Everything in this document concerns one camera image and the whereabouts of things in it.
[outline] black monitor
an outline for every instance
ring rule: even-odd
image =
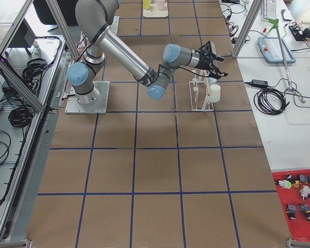
[[[77,2],[78,0],[57,0],[68,26],[78,26],[75,15],[75,7]],[[34,0],[33,4],[42,24],[56,25],[55,19],[47,5],[46,0]]]

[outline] green object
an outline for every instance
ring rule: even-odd
[[[271,32],[271,30],[273,30],[274,28],[278,28],[279,27],[279,19],[270,19],[269,23],[273,24],[272,28],[269,30],[269,32]]]

